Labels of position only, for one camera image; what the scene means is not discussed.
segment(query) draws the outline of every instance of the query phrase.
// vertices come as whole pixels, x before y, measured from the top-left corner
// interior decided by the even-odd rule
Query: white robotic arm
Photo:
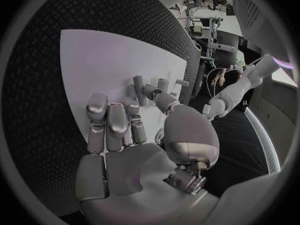
[[[242,78],[236,83],[226,87],[206,104],[203,114],[208,120],[213,120],[216,116],[220,118],[226,116],[243,96],[250,89],[254,89],[262,84],[263,79],[279,69],[279,65],[273,57],[266,54],[256,65],[249,66],[243,73]]]

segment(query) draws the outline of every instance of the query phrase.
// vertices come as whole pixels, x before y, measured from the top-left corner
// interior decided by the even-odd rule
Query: robotic arm
[[[213,97],[209,101],[209,104],[204,106],[203,114],[210,121],[216,116],[220,118],[226,116],[242,101],[247,91],[261,85],[265,77],[278,69],[279,65],[275,62],[274,58],[266,54],[256,65],[249,66],[239,81],[226,87]]]

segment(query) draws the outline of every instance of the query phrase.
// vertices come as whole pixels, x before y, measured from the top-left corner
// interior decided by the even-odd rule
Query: white board
[[[103,93],[108,101],[120,102],[132,78],[142,75],[145,83],[156,86],[158,78],[169,81],[168,92],[177,93],[187,62],[146,42],[94,30],[62,30],[60,65],[67,100],[84,139],[88,140],[86,105],[93,93]],[[163,127],[165,115],[153,103],[140,108],[149,142]]]

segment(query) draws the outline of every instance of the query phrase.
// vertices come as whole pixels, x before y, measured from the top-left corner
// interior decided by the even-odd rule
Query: black perforated panel
[[[49,0],[18,39],[5,73],[2,116],[7,143],[22,177],[57,215],[78,210],[75,176],[86,143],[65,94],[60,33],[88,29],[132,37],[187,61],[188,98],[200,55],[158,0]]]

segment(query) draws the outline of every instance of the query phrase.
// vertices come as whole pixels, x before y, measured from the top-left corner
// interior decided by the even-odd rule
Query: perforated surface
[[[60,67],[60,33],[88,29],[150,43],[187,60],[192,92],[200,54],[158,0],[49,0],[18,39],[5,73],[2,117],[13,160],[36,196],[57,215],[79,209],[75,176],[86,143],[73,118]]]

